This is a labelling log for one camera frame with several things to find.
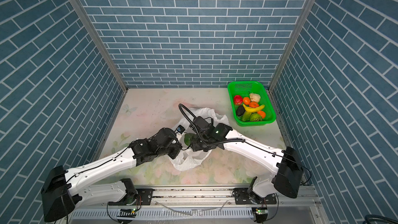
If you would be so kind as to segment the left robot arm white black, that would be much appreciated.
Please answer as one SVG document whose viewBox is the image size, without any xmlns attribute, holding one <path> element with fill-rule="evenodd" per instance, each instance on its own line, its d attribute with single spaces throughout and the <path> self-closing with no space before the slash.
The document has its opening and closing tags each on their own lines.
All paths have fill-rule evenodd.
<svg viewBox="0 0 398 224">
<path fill-rule="evenodd" d="M 92 185 L 123 170 L 151 162 L 160 156 L 174 159 L 182 150 L 180 139 L 185 129 L 161 128 L 155 135 L 132 141 L 126 148 L 103 159 L 83 166 L 65 169 L 53 168 L 41 189 L 44 221 L 55 222 L 67 217 L 82 205 L 110 203 L 140 207 L 142 197 L 130 179 L 122 179 L 115 185 Z"/>
</svg>

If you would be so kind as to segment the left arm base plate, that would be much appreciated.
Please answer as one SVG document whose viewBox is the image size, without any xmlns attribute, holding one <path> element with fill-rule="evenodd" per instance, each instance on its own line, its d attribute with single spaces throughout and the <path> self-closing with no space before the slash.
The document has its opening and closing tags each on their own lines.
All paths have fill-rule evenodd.
<svg viewBox="0 0 398 224">
<path fill-rule="evenodd" d="M 127 193 L 118 202 L 109 202 L 111 206 L 145 206 L 150 205 L 152 201 L 154 189 L 152 188 L 139 188 L 136 192 Z"/>
</svg>

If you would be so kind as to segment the dark avocado toy fruit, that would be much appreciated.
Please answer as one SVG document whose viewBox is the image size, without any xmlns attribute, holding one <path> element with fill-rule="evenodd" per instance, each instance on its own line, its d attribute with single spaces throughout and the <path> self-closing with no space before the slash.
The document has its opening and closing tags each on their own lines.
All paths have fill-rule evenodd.
<svg viewBox="0 0 398 224">
<path fill-rule="evenodd" d="M 236 109 L 236 116 L 237 117 L 241 117 L 244 113 L 245 113 L 245 108 L 243 105 L 240 105 L 237 109 Z"/>
</svg>

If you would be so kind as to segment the red toy fruit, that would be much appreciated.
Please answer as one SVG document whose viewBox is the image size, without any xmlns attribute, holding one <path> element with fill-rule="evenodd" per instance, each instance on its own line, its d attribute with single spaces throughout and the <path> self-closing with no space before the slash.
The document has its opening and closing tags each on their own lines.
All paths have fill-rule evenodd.
<svg viewBox="0 0 398 224">
<path fill-rule="evenodd" d="M 236 105 L 236 106 L 242 105 L 242 104 L 243 104 L 243 97 L 240 96 L 240 95 L 235 95 L 235 96 L 233 97 L 233 103 L 234 103 L 234 105 Z"/>
</svg>

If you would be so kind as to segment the beige toy fruit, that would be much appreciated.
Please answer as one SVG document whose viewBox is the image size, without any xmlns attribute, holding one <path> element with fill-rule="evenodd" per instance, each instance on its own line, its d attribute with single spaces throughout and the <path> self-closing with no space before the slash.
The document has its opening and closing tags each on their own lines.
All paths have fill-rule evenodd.
<svg viewBox="0 0 398 224">
<path fill-rule="evenodd" d="M 250 93 L 250 94 L 249 94 L 249 98 L 250 98 L 250 100 L 251 100 L 252 102 L 259 103 L 260 100 L 261 100 L 261 95 L 256 94 L 256 93 Z"/>
</svg>

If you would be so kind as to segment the green toy vegetable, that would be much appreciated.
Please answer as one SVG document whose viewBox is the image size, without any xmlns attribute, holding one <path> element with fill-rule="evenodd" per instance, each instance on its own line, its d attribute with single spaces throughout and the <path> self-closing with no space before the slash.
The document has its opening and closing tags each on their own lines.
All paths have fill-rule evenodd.
<svg viewBox="0 0 398 224">
<path fill-rule="evenodd" d="M 251 112 L 245 111 L 240 120 L 241 120 L 242 122 L 248 122 L 248 121 L 250 121 L 250 116 L 251 116 L 251 115 L 252 115 Z"/>
</svg>

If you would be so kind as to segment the green plastic basket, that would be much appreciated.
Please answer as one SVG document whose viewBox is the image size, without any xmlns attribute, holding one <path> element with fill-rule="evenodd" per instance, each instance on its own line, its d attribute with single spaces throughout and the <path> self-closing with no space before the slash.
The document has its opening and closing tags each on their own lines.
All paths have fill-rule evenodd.
<svg viewBox="0 0 398 224">
<path fill-rule="evenodd" d="M 231 82 L 228 93 L 233 117 L 242 127 L 273 123 L 276 114 L 264 86 L 259 82 Z"/>
</svg>

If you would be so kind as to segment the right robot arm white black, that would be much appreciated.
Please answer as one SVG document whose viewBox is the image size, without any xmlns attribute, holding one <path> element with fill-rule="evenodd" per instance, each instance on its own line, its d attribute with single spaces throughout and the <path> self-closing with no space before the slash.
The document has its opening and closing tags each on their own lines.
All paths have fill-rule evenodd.
<svg viewBox="0 0 398 224">
<path fill-rule="evenodd" d="M 288 198 L 297 198 L 304 170 L 295 149 L 266 146 L 229 125 L 219 123 L 214 126 L 202 117 L 188 122 L 195 132 L 189 145 L 193 151 L 220 148 L 238 153 L 265 168 L 265 172 L 250 183 L 248 194 L 251 197 L 264 198 L 278 192 Z"/>
</svg>

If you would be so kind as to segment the green round toy fruit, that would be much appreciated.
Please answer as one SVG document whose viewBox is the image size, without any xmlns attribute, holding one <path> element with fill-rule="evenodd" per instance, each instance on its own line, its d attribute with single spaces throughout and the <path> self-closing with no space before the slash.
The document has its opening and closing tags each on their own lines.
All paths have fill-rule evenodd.
<svg viewBox="0 0 398 224">
<path fill-rule="evenodd" d="M 188 147 L 191 145 L 192 140 L 196 137 L 196 135 L 194 133 L 186 133 L 184 135 L 183 141 L 185 143 L 185 145 Z"/>
</svg>

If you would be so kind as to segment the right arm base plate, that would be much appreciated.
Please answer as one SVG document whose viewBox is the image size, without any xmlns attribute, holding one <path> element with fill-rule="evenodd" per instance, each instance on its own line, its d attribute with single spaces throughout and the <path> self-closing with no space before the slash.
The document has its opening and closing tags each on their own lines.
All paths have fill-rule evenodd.
<svg viewBox="0 0 398 224">
<path fill-rule="evenodd" d="M 270 194 L 266 197 L 260 197 L 256 195 L 249 188 L 234 188 L 232 190 L 232 195 L 235 199 L 236 205 L 249 205 L 249 204 L 276 204 L 276 196 L 274 194 Z"/>
</svg>

